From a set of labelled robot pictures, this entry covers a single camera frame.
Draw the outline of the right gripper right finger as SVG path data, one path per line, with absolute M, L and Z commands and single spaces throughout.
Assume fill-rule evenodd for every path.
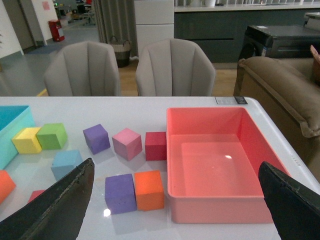
M 320 238 L 320 195 L 264 161 L 258 170 L 264 201 L 282 240 Z

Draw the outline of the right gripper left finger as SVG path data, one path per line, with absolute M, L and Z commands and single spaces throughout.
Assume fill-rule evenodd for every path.
M 75 240 L 91 199 L 95 164 L 87 158 L 24 207 L 2 220 L 2 240 Z

